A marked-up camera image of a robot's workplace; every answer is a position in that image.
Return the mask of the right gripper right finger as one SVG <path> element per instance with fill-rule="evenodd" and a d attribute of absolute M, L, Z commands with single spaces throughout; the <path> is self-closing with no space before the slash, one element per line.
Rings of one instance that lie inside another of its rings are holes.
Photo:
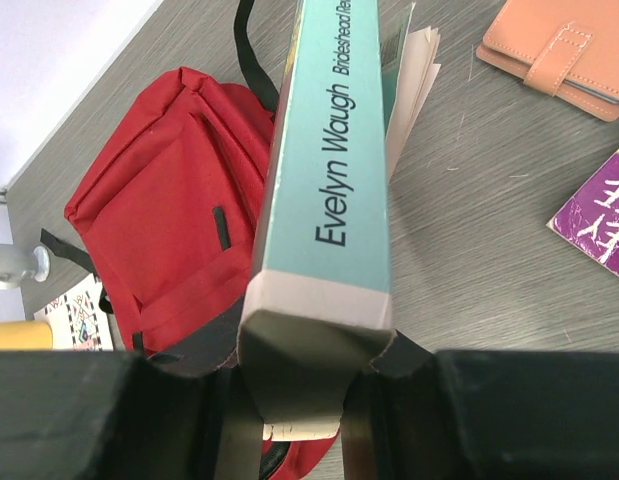
<path fill-rule="evenodd" d="M 341 443 L 348 479 L 619 479 L 619 353 L 398 335 L 351 385 Z"/>

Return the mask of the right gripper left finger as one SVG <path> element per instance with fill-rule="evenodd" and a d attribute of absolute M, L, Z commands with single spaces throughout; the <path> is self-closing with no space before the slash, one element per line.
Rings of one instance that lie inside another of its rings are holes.
<path fill-rule="evenodd" d="M 0 351 L 0 479 L 255 479 L 233 306 L 162 354 Z"/>

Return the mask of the yellow paperback book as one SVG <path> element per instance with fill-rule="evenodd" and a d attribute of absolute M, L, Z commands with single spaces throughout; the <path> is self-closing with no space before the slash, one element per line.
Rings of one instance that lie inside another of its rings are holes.
<path fill-rule="evenodd" d="M 249 88 L 275 132 L 238 360 L 273 442 L 334 437 L 354 377 L 395 341 L 388 184 L 440 66 L 414 3 L 301 1 L 275 86 L 234 21 Z"/>

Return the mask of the red backpack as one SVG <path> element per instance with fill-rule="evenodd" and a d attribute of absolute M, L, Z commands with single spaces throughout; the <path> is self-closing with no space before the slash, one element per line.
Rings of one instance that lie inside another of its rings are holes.
<path fill-rule="evenodd" d="M 82 246 L 41 235 L 100 278 L 126 347 L 197 373 L 235 351 L 278 103 L 248 38 L 252 8 L 241 2 L 233 27 L 245 84 L 161 75 L 66 206 Z"/>

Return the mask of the purple treehouse book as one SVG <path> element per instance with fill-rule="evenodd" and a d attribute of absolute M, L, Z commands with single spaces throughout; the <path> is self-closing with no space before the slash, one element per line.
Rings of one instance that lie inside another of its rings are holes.
<path fill-rule="evenodd" d="M 547 227 L 619 278 L 619 148 Z"/>

